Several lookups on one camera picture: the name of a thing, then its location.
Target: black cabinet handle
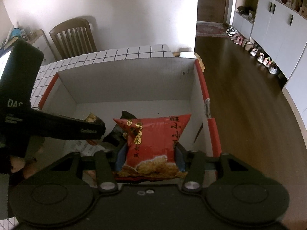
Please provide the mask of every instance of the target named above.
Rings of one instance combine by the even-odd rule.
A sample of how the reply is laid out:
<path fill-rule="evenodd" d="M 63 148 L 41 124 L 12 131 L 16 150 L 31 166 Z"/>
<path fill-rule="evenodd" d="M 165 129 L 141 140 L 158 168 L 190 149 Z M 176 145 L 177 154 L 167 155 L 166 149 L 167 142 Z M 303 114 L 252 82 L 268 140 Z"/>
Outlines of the black cabinet handle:
<path fill-rule="evenodd" d="M 276 4 L 274 4 L 273 14 L 275 13 L 275 9 L 276 9 Z"/>
<path fill-rule="evenodd" d="M 294 15 L 291 16 L 290 26 L 292 26 Z"/>

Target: doormat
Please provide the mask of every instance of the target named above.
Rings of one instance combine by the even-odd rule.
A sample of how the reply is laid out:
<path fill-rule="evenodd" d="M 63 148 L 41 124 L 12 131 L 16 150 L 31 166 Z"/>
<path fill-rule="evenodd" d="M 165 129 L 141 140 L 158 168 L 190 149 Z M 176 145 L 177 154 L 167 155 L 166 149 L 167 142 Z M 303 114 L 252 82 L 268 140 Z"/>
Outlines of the doormat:
<path fill-rule="evenodd" d="M 196 36 L 229 37 L 222 23 L 197 23 Z"/>

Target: wooden chair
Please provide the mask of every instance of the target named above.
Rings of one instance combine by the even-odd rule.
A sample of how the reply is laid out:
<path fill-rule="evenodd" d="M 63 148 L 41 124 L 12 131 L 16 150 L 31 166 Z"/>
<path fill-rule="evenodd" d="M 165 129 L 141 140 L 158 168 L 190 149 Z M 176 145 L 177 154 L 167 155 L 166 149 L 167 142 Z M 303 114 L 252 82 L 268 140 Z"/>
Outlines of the wooden chair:
<path fill-rule="evenodd" d="M 86 19 L 64 21 L 50 30 L 50 36 L 63 59 L 97 52 L 90 24 Z"/>

